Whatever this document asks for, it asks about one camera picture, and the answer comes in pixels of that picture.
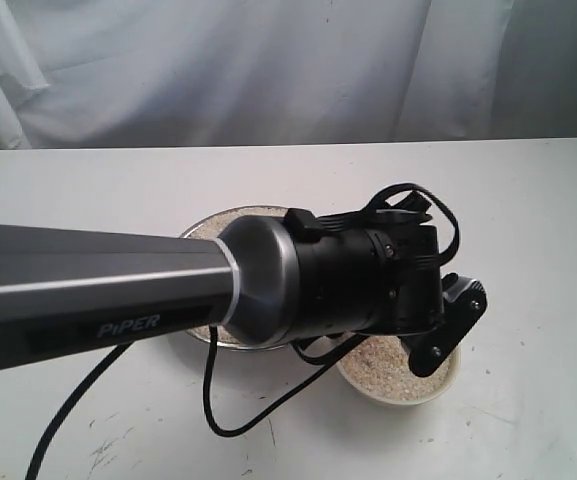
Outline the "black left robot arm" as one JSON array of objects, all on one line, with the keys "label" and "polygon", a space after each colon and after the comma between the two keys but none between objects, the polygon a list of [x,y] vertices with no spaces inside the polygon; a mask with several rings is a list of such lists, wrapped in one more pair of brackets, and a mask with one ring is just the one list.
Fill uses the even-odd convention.
[{"label": "black left robot arm", "polygon": [[442,309],[429,220],[380,210],[329,231],[292,209],[208,240],[0,225],[0,370],[206,325],[263,347],[428,331]]}]

